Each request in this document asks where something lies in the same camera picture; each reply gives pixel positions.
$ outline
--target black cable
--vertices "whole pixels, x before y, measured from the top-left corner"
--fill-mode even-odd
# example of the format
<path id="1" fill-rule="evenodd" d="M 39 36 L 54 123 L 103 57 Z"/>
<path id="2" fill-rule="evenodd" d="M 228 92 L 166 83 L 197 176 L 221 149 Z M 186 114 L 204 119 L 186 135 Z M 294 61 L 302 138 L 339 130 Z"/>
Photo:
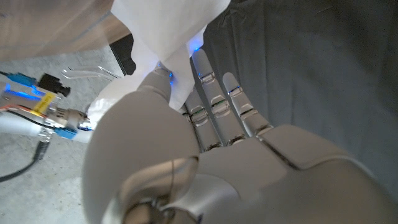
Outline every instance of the black cable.
<path id="1" fill-rule="evenodd" d="M 23 173 L 25 173 L 26 171 L 28 171 L 36 162 L 38 162 L 39 160 L 43 159 L 45 152 L 47 151 L 47 148 L 49 148 L 50 143 L 49 142 L 42 142 L 40 141 L 36 147 L 36 152 L 35 155 L 32 158 L 32 162 L 30 164 L 28 164 L 27 166 L 25 166 L 23 169 L 17 171 L 17 172 L 13 172 L 11 174 L 5 175 L 0 177 L 0 183 L 7 181 L 7 180 L 11 180 L 15 177 L 18 177 L 19 175 L 22 175 Z"/>
<path id="2" fill-rule="evenodd" d="M 25 166 L 23 169 L 17 171 L 17 172 L 13 172 L 12 174 L 8 174 L 5 176 L 0 177 L 0 183 L 7 181 L 7 180 L 11 180 L 12 178 L 15 178 L 21 174 L 23 174 L 24 172 L 28 171 L 38 160 L 33 160 L 28 166 Z"/>
<path id="3" fill-rule="evenodd" d="M 48 125 L 39 123 L 39 122 L 37 122 L 37 121 L 34 121 L 34 120 L 32 120 L 32 119 L 30 119 L 30 118 L 28 118 L 28 117 L 26 117 L 26 116 L 24 116 L 24 115 L 22 115 L 22 114 L 16 113 L 16 112 L 14 112 L 14 111 L 6 110 L 6 112 L 12 113 L 12 114 L 14 114 L 14 115 L 16 115 L 16 116 L 18 116 L 18 117 L 20 117 L 20 118 L 24 118 L 25 120 L 30 121 L 30 122 L 32 122 L 32 123 L 34 123 L 34 124 L 37 124 L 37 125 L 39 125 L 39 126 L 41 126 L 41 127 L 49 128 L 49 129 L 52 129 L 52 130 L 55 129 L 55 127 L 51 127 L 51 126 L 48 126 Z"/>

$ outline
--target blue led light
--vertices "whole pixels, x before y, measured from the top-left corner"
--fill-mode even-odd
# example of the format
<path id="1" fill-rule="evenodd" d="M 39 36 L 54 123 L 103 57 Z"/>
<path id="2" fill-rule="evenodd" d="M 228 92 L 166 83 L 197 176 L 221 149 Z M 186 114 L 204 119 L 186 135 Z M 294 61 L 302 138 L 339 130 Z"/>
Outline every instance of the blue led light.
<path id="1" fill-rule="evenodd" d="M 23 92 L 16 92 L 16 91 L 8 90 L 8 91 L 6 91 L 6 93 L 12 94 L 12 95 L 16 95 L 16 96 L 21 96 L 23 98 L 27 98 L 27 99 L 30 99 L 30 100 L 40 100 L 39 97 L 32 96 L 32 95 L 29 95 L 29 94 L 23 93 Z"/>
<path id="2" fill-rule="evenodd" d="M 228 93 L 231 93 L 232 91 L 236 90 L 237 88 L 240 88 L 240 86 L 237 86 L 236 88 L 232 89 L 231 91 L 228 91 Z"/>
<path id="3" fill-rule="evenodd" d="M 44 96 L 45 93 L 43 93 L 42 91 L 39 91 L 36 89 L 36 86 L 32 86 L 32 93 L 37 95 L 37 96 Z"/>

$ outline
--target cable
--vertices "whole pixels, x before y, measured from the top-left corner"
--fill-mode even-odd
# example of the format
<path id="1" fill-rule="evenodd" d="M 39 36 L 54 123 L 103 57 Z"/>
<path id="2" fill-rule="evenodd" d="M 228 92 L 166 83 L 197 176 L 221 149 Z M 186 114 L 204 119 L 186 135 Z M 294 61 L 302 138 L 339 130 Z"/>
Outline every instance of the cable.
<path id="1" fill-rule="evenodd" d="M 34 124 L 36 124 L 36 125 L 41 126 L 41 127 L 49 128 L 49 129 L 51 129 L 51 130 L 55 130 L 55 127 L 51 127 L 51 126 L 48 126 L 48 125 L 39 123 L 39 122 L 37 122 L 37 121 L 34 121 L 34 120 L 32 120 L 32 119 L 30 119 L 30 118 L 28 118 L 28 117 L 25 117 L 25 116 L 22 115 L 22 114 L 16 113 L 16 112 L 14 112 L 14 111 L 6 110 L 5 112 L 12 113 L 12 114 L 14 114 L 14 115 L 16 115 L 16 116 L 18 116 L 18 117 L 20 117 L 20 118 L 24 118 L 25 120 L 30 121 L 30 122 L 32 122 L 32 123 L 34 123 Z"/>
<path id="2" fill-rule="evenodd" d="M 8 174 L 5 176 L 0 177 L 0 183 L 7 181 L 7 180 L 11 180 L 21 174 L 23 174 L 24 172 L 28 171 L 38 160 L 33 160 L 28 166 L 25 166 L 23 169 L 17 171 L 17 172 L 13 172 L 12 174 Z"/>
<path id="3" fill-rule="evenodd" d="M 18 109 L 18 110 L 22 110 L 22 111 L 28 112 L 30 114 L 34 114 L 34 115 L 39 116 L 41 118 L 47 118 L 46 115 L 44 115 L 42 113 L 36 113 L 36 112 L 33 113 L 34 111 L 32 109 L 27 108 L 27 107 L 22 106 L 22 105 L 6 105 L 6 106 L 0 107 L 0 111 L 7 111 L 7 110 L 10 110 L 10 109 Z"/>
<path id="4" fill-rule="evenodd" d="M 34 164 L 36 164 L 36 162 L 43 159 L 45 152 L 49 148 L 49 145 L 50 145 L 49 142 L 40 141 L 36 147 L 36 152 L 32 158 L 32 162 L 30 164 L 28 164 L 27 166 L 25 166 L 23 169 L 20 169 L 19 171 L 16 171 L 11 174 L 0 177 L 0 183 L 7 181 L 7 180 L 11 180 L 15 177 L 22 175 L 26 171 L 28 171 Z"/>

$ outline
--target black connector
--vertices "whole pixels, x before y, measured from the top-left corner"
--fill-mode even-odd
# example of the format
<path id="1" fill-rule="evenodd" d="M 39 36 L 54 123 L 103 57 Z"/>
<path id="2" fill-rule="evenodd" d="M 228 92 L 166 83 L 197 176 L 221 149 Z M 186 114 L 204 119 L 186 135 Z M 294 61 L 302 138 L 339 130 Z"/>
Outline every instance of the black connector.
<path id="1" fill-rule="evenodd" d="M 53 93 L 61 93 L 63 96 L 68 96 L 70 93 L 70 87 L 63 87 L 59 78 L 47 73 L 42 76 L 37 86 Z"/>

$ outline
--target connector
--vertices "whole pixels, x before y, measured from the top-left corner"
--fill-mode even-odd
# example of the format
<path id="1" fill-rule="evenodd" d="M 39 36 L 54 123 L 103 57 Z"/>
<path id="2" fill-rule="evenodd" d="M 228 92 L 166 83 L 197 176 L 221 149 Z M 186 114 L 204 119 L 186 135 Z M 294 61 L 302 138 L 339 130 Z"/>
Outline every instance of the connector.
<path id="1" fill-rule="evenodd" d="M 32 87 L 34 85 L 36 85 L 37 80 L 35 78 L 32 77 L 28 77 L 22 73 L 8 73 L 7 78 L 10 79 L 11 81 L 14 81 L 16 83 L 19 83 L 21 85 L 25 85 L 28 87 Z"/>
<path id="2" fill-rule="evenodd" d="M 72 128 L 55 128 L 54 132 L 67 139 L 73 139 L 77 134 L 77 131 Z"/>
<path id="3" fill-rule="evenodd" d="M 70 87 L 63 87 L 59 78 L 47 73 L 42 76 L 37 86 L 53 93 L 61 93 L 63 96 L 68 96 L 70 93 Z"/>

